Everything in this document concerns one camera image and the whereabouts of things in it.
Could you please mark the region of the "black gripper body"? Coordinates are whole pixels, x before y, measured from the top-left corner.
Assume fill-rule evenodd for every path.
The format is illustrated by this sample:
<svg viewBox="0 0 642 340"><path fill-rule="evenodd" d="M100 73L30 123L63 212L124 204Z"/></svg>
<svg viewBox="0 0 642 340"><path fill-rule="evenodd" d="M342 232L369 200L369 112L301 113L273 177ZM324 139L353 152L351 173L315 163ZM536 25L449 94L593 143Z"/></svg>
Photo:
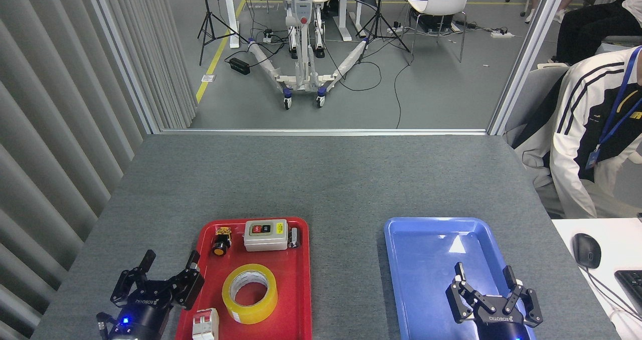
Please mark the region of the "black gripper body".
<svg viewBox="0 0 642 340"><path fill-rule="evenodd" d="M174 295L167 280L146 280L135 290L118 284L111 295L120 308L109 339L159 339L167 326Z"/></svg>
<svg viewBox="0 0 642 340"><path fill-rule="evenodd" d="M473 306L479 339L527 339L524 315L515 306L511 312L506 299L482 299Z"/></svg>

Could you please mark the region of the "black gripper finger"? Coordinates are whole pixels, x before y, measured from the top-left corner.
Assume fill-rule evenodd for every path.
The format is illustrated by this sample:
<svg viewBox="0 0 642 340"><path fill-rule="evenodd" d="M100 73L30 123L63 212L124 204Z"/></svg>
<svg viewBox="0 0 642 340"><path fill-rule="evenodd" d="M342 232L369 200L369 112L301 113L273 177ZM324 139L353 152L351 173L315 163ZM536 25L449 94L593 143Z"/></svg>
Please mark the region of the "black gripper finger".
<svg viewBox="0 0 642 340"><path fill-rule="evenodd" d="M136 285L138 292L143 294L146 292L146 274L150 270L155 258L156 253L152 249L149 249L146 251L142 261L137 267L130 271L122 271L111 294L111 302L114 303L115 306L122 308L128 303L131 287L134 284Z"/></svg>
<svg viewBox="0 0 642 340"><path fill-rule="evenodd" d="M454 321L458 324L464 321L482 324L478 310L485 304L484 296L468 284L462 262L456 263L454 271L455 277L445 291Z"/></svg>
<svg viewBox="0 0 642 340"><path fill-rule="evenodd" d="M193 308L205 283L199 269L199 259L199 252L197 250L191 251L185 269L168 280L172 303L186 311Z"/></svg>
<svg viewBox="0 0 642 340"><path fill-rule="evenodd" d="M503 274L507 288L511 291L503 306L503 313L509 317L512 316L513 320L517 320L517 315L511 315L511 313L515 309L518 299L521 299L527 311L525 318L521 322L531 328L539 326L539 324L543 322L543 315L536 291L534 289L527 289L521 281L516 278L510 265L507 265L503 269Z"/></svg>

